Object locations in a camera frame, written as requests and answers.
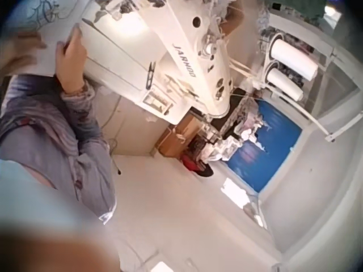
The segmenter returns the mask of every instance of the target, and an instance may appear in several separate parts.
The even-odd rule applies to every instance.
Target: white paper
[[[17,74],[53,76],[56,69],[58,41],[67,42],[75,23],[90,0],[25,0],[9,17],[6,28],[11,31],[34,31],[41,34],[46,49],[34,50],[37,64],[27,66]]]

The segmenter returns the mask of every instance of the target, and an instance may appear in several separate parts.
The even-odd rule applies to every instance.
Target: sewing machine
[[[226,43],[207,1],[97,0],[82,15],[86,74],[177,124],[191,107],[228,113]]]

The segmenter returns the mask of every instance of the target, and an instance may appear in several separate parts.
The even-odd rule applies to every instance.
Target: drawing on paper
[[[38,31],[58,20],[67,19],[78,0],[30,0],[20,4],[7,25],[18,30]]]

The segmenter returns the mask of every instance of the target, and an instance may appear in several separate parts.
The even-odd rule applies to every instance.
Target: metal rod
[[[272,91],[274,94],[278,95],[279,97],[282,97],[287,102],[289,102],[292,106],[294,106],[296,109],[298,109],[302,114],[304,114],[309,120],[311,120],[314,124],[320,128],[322,132],[325,133],[326,136],[330,135],[330,132],[324,128],[322,124],[319,123],[317,119],[315,119],[309,112],[307,112],[303,107],[301,107],[299,104],[297,104],[293,99],[288,97],[287,95],[284,95],[283,93],[276,90],[276,88],[272,87],[269,84],[264,85],[266,88],[268,88],[270,91]]]
[[[346,125],[341,127],[339,130],[326,136],[325,140],[327,140],[329,142],[333,142],[336,139],[336,137],[342,135],[344,132],[346,132],[348,129],[350,129],[352,126],[354,126],[356,123],[358,123],[360,121],[360,119],[362,119],[362,118],[363,118],[363,111],[360,112],[356,117],[351,119]]]

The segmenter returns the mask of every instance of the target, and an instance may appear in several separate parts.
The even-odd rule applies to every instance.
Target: blue panel
[[[265,151],[248,141],[227,165],[259,193],[290,153],[290,148],[301,134],[301,128],[266,101],[259,101],[258,104],[264,121],[271,127],[264,126],[257,131],[258,141]]]

